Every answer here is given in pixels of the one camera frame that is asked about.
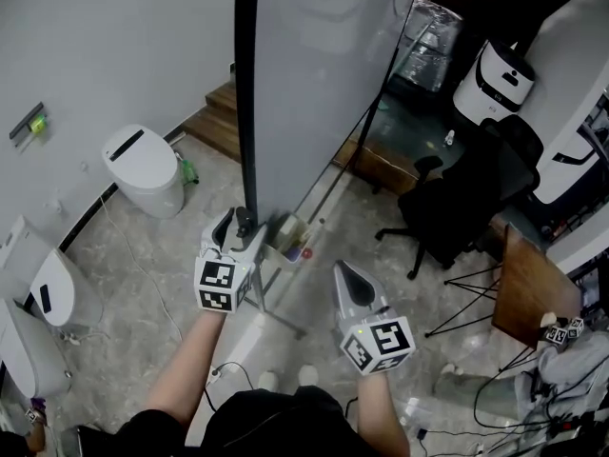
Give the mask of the person's black clothing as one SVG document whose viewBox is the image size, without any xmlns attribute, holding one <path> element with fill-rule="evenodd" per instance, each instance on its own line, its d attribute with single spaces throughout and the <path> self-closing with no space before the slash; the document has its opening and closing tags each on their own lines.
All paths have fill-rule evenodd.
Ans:
<svg viewBox="0 0 609 457">
<path fill-rule="evenodd" d="M 198 445 L 160 409 L 137 413 L 114 434 L 85 427 L 78 434 L 82 457 L 410 457 L 406 445 L 373 447 L 317 387 L 292 395 L 237 392 L 212 415 Z"/>
</svg>

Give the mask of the black office chair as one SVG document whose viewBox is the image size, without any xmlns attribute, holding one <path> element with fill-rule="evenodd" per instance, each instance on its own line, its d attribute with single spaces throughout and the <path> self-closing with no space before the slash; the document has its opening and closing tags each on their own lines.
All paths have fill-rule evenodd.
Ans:
<svg viewBox="0 0 609 457">
<path fill-rule="evenodd" d="M 540 184 L 543 144 L 521 117 L 485 119 L 478 132 L 477 144 L 439 177 L 432 178 L 430 173 L 443 165 L 440 157 L 416 161 L 415 187 L 398 198 L 405 226 L 382 228 L 375 234 L 378 241 L 387 235 L 418 241 L 415 264 L 407 274 L 410 280 L 417 277 L 425 254 L 443 268 L 451 268 L 497 213 Z"/>
</svg>

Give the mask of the white paper sheet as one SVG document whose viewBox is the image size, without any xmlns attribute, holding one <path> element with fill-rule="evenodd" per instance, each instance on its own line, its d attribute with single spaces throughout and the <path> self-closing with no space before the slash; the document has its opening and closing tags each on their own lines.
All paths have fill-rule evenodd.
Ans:
<svg viewBox="0 0 609 457">
<path fill-rule="evenodd" d="M 417 397 L 411 397 L 402 404 L 402 416 L 400 422 L 405 427 L 426 425 L 432 412 L 425 406 L 424 401 Z"/>
</svg>

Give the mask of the plastic-wrapped furniture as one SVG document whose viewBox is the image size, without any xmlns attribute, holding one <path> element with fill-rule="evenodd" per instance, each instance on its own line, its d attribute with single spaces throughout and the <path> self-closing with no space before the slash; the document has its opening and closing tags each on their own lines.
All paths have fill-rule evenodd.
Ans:
<svg viewBox="0 0 609 457">
<path fill-rule="evenodd" d="M 388 89 L 399 95 L 438 93 L 462 31 L 462 17 L 429 0 L 414 0 L 399 43 Z"/>
</svg>

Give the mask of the wooden staircase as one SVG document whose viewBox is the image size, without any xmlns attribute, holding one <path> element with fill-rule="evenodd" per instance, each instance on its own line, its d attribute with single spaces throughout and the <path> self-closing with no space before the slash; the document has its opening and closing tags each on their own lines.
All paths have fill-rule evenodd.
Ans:
<svg viewBox="0 0 609 457">
<path fill-rule="evenodd" d="M 187 134 L 241 162 L 236 87 L 232 82 L 208 93 L 204 106 L 187 118 L 182 127 Z"/>
</svg>

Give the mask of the translucent whiteboard accessory box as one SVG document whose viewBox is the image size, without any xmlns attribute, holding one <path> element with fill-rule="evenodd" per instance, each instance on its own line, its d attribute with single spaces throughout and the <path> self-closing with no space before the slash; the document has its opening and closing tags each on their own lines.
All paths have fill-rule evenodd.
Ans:
<svg viewBox="0 0 609 457">
<path fill-rule="evenodd" d="M 263 247 L 266 261 L 285 270 L 295 270 L 301 264 L 302 254 L 308 247 L 312 227 L 293 213 L 279 217 L 268 231 Z"/>
</svg>

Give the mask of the white toilet with tank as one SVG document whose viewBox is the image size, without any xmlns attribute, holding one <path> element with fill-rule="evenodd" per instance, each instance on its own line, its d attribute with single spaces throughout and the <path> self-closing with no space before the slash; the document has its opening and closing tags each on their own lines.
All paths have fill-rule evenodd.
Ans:
<svg viewBox="0 0 609 457">
<path fill-rule="evenodd" d="M 93 327 L 103 303 L 83 272 L 24 216 L 0 246 L 0 268 L 29 285 L 29 293 L 55 327 Z"/>
</svg>

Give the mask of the long white toilet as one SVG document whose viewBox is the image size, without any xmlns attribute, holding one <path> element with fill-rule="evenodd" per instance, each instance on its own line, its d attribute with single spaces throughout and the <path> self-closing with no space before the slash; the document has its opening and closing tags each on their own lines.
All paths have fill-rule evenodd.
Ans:
<svg viewBox="0 0 609 457">
<path fill-rule="evenodd" d="M 0 359 L 27 398 L 49 398 L 70 388 L 69 369 L 46 325 L 0 299 Z"/>
</svg>

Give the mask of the black-framed whiteboard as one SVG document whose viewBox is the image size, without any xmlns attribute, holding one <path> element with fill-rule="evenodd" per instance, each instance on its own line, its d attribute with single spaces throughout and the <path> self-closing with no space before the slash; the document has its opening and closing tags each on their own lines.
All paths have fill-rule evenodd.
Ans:
<svg viewBox="0 0 609 457">
<path fill-rule="evenodd" d="M 413 0 L 235 0 L 243 233 L 302 204 L 355 130 L 367 132 Z"/>
</svg>

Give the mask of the black power strip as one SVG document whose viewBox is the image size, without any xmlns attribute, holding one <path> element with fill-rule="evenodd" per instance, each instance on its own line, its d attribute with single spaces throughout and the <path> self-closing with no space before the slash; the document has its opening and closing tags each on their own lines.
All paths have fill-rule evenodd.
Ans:
<svg viewBox="0 0 609 457">
<path fill-rule="evenodd" d="M 554 438 L 559 434 L 570 431 L 586 432 L 590 428 L 593 428 L 596 423 L 593 413 L 585 413 L 584 415 L 571 419 L 554 421 L 547 430 L 547 434 L 551 438 Z"/>
</svg>

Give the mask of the white delivery robot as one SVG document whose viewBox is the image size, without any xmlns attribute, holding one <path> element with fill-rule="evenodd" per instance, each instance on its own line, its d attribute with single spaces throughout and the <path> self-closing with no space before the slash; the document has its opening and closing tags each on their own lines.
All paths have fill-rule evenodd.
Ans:
<svg viewBox="0 0 609 457">
<path fill-rule="evenodd" d="M 518 114 L 533 88 L 533 68 L 514 50 L 489 40 L 453 94 L 455 109 L 479 126 L 485 119 L 499 122 Z"/>
</svg>

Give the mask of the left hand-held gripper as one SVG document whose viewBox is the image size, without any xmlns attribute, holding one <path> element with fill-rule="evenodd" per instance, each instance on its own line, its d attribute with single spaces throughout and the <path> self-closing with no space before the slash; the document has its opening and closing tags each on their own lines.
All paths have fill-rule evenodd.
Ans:
<svg viewBox="0 0 609 457">
<path fill-rule="evenodd" d="M 222 255 L 226 234 L 235 208 L 217 215 L 201 234 L 200 251 L 195 259 L 194 294 L 200 309 L 235 312 L 252 286 L 252 274 L 265 242 L 267 224 L 242 249 L 231 248 Z"/>
</svg>

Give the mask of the person's left forearm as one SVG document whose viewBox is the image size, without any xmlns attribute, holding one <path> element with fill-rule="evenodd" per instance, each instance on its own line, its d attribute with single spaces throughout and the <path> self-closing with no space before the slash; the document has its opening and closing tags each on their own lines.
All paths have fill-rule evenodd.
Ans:
<svg viewBox="0 0 609 457">
<path fill-rule="evenodd" d="M 203 310 L 152 386 L 146 409 L 161 410 L 189 429 L 206 388 L 226 315 Z"/>
</svg>

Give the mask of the white and black robot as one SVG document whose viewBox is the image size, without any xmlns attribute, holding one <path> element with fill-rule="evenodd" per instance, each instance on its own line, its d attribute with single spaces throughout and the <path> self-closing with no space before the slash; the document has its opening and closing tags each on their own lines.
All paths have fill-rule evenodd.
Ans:
<svg viewBox="0 0 609 457">
<path fill-rule="evenodd" d="M 540 184 L 534 195 L 543 204 L 557 201 L 597 163 L 599 154 L 589 142 L 591 133 L 603 145 L 609 136 L 609 129 L 593 129 L 582 124 L 567 144 L 540 169 Z"/>
</svg>

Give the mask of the round white toilet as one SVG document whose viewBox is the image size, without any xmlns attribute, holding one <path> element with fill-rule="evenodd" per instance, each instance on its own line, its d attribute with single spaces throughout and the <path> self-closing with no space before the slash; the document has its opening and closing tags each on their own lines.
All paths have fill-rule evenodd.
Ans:
<svg viewBox="0 0 609 457">
<path fill-rule="evenodd" d="M 144 213 L 168 219 L 184 206 L 181 169 L 170 144 L 138 124 L 116 131 L 102 148 L 109 175 Z"/>
</svg>

